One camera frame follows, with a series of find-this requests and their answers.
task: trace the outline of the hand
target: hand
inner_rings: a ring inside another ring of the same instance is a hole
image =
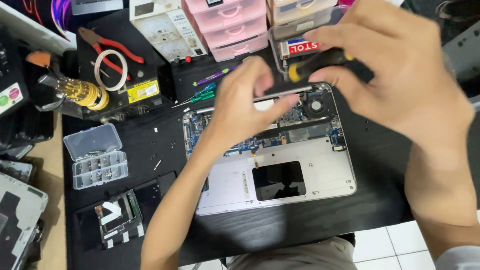
[[[233,145],[267,129],[299,100],[297,95],[290,94],[279,98],[268,110],[257,110],[253,105],[254,95],[261,97],[272,86],[272,71],[267,63],[261,57],[250,57],[223,80],[212,120],[200,140],[213,142],[218,154],[223,154]]]
[[[422,148],[465,142],[474,111],[444,67],[435,22],[385,0],[357,0],[337,25],[304,37],[323,49],[344,48],[375,73],[368,84],[337,66],[310,76],[311,82],[336,86],[355,113]]]

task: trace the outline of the human arm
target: human arm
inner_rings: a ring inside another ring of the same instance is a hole
[[[297,103],[296,95],[287,95],[269,110],[258,111],[253,105],[254,95],[263,96],[272,85],[270,68],[260,57],[248,59],[225,77],[217,92],[212,120],[148,225],[142,246],[142,270],[178,268],[179,250],[215,160],[232,145],[267,129]]]
[[[327,67],[310,81],[337,86],[355,113],[412,141],[405,193],[434,259],[480,245],[466,143],[474,111],[444,67],[439,32],[384,0],[357,0],[339,24],[305,34],[321,49],[344,48],[374,72],[366,84],[344,67]]]

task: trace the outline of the green screwdriver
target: green screwdriver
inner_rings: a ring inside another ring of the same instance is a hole
[[[195,103],[195,102],[200,101],[200,100],[207,100],[209,98],[213,98],[214,96],[215,96],[215,93],[213,91],[208,91],[206,93],[200,94],[197,97],[191,98],[190,101],[184,102],[180,105],[183,105],[183,104],[186,104],[186,103]]]

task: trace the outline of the pliers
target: pliers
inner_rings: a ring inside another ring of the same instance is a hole
[[[145,62],[143,57],[134,55],[131,51],[129,51],[121,43],[119,43],[117,41],[110,40],[110,39],[103,38],[103,37],[95,34],[95,32],[90,30],[90,29],[80,27],[78,29],[78,33],[88,44],[90,44],[95,49],[95,51],[98,54],[103,52],[103,50],[100,46],[100,44],[103,44],[103,45],[112,46],[112,47],[120,49],[124,54],[126,54],[129,58],[131,58],[135,62],[138,62],[140,64],[143,64]],[[112,68],[115,71],[117,71],[118,73],[122,74],[122,69],[119,66],[115,65],[114,63],[112,63],[106,57],[103,59],[103,62],[105,64],[107,64],[107,66],[109,66],[110,68]]]

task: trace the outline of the drawer handle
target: drawer handle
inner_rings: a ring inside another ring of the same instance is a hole
[[[241,49],[232,49],[235,53],[244,53],[245,51],[248,50],[248,44],[246,44],[243,48]]]
[[[245,31],[245,26],[242,25],[242,27],[239,28],[240,30],[237,32],[232,32],[231,30],[226,30],[225,33],[229,34],[230,36],[238,35],[241,34]]]
[[[297,5],[297,8],[298,8],[299,10],[305,10],[305,9],[310,8],[311,6],[313,6],[316,2],[317,2],[317,0],[312,0],[312,2],[311,2],[310,4],[307,4],[307,5],[305,5],[305,6],[302,6],[302,4],[298,4],[298,5]]]
[[[237,10],[236,10],[234,13],[230,14],[230,15],[225,14],[223,11],[218,11],[218,15],[220,15],[220,16],[222,16],[222,17],[224,17],[224,18],[233,18],[233,17],[237,16],[238,13],[240,12],[241,6],[240,6],[240,5],[237,6],[236,9],[237,9]]]

